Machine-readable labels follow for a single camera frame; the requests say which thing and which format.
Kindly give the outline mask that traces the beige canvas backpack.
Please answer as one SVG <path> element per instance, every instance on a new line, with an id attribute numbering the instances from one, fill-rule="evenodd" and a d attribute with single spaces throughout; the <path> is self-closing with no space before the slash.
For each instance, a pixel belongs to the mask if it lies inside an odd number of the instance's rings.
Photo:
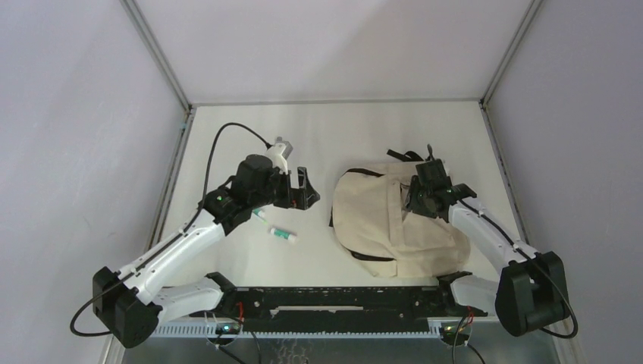
<path id="1" fill-rule="evenodd" d="M 434 278 L 469 261 L 464 233 L 441 218 L 408 208 L 416 152 L 388 150 L 390 163 L 347 169 L 334 188 L 329 225 L 347 255 L 377 278 Z"/>

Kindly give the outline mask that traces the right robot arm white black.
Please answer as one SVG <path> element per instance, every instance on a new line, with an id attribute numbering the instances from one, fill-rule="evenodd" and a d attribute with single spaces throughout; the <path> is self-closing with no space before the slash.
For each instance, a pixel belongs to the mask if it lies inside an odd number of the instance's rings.
<path id="1" fill-rule="evenodd" d="M 514 337 L 533 331 L 561 339 L 576 337 L 579 321 L 569 301 L 563 260 L 553 251 L 540 253 L 512 237 L 471 187 L 453 184 L 442 160 L 416 165 L 406 208 L 464 233 L 499 274 L 497 283 L 474 275 L 453 279 L 438 294 L 442 312 L 459 315 L 467 306 L 490 303 L 491 313 Z"/>

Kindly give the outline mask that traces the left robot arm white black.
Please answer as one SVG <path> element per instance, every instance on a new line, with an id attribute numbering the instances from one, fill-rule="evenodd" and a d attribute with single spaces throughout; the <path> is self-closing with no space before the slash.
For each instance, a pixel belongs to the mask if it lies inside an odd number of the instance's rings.
<path id="1" fill-rule="evenodd" d="M 211 273 L 191 284 L 168 280 L 210 246 L 223 240 L 265 206 L 307 210 L 320 196 L 307 170 L 297 169 L 292 187 L 287 159 L 293 147 L 281 138 L 264 154 L 248 155 L 221 187 L 208 192 L 194 215 L 169 238 L 129 264 L 93 275 L 95 316 L 125 348 L 134 348 L 166 322 L 199 311 L 230 315 L 237 306 L 233 285 Z"/>

